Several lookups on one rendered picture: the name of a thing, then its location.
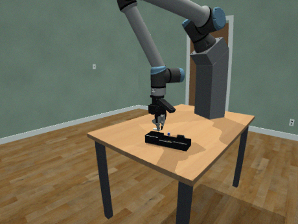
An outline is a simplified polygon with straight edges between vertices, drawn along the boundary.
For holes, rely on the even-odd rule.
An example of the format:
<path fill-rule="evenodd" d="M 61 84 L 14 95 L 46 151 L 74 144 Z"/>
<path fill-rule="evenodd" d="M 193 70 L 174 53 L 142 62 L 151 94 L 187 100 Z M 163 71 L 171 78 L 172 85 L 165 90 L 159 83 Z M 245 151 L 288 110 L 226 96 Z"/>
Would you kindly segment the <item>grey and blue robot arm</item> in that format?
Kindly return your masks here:
<path fill-rule="evenodd" d="M 208 6 L 200 6 L 190 0 L 143 1 L 186 18 L 188 21 L 184 20 L 182 26 L 193 42 L 196 53 L 201 53 L 211 48 L 216 43 L 216 39 L 209 33 L 223 29 L 226 23 L 225 13 L 220 7 L 210 8 Z M 165 67 L 157 47 L 137 9 L 137 1 L 117 0 L 117 3 L 120 11 L 125 13 L 152 66 L 150 73 L 151 95 L 166 95 L 166 83 L 182 82 L 185 79 L 184 70 L 182 68 Z M 164 98 L 158 99 L 157 103 L 169 113 L 174 113 L 176 110 Z"/>

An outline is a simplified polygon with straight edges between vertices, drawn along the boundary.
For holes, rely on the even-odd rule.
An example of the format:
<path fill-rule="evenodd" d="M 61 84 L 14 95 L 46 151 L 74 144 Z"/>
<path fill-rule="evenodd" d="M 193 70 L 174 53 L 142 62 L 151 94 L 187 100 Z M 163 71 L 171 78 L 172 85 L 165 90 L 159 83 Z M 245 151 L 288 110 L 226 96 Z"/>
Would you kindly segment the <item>black rack of three labelled bins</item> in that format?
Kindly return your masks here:
<path fill-rule="evenodd" d="M 172 148 L 176 150 L 182 150 L 182 151 L 187 151 L 190 148 L 190 139 L 183 138 L 183 137 L 166 136 L 164 135 L 164 133 L 157 132 L 157 131 L 151 131 L 147 133 L 145 135 L 145 143 Z"/>

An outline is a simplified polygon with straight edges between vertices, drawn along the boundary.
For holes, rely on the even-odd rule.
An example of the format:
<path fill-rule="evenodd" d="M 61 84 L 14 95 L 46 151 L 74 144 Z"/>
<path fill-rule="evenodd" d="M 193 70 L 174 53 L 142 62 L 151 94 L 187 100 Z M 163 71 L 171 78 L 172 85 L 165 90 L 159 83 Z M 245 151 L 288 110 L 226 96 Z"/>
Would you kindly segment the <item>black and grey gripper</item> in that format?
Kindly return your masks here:
<path fill-rule="evenodd" d="M 148 105 L 148 113 L 151 115 L 154 115 L 154 119 L 152 120 L 152 123 L 156 125 L 157 131 L 160 129 L 160 123 L 161 123 L 161 129 L 163 129 L 165 120 L 166 120 L 166 109 L 163 108 L 160 104 L 157 103 L 158 99 L 164 98 L 163 96 L 154 96 L 150 95 L 150 98 L 152 98 L 152 104 Z"/>

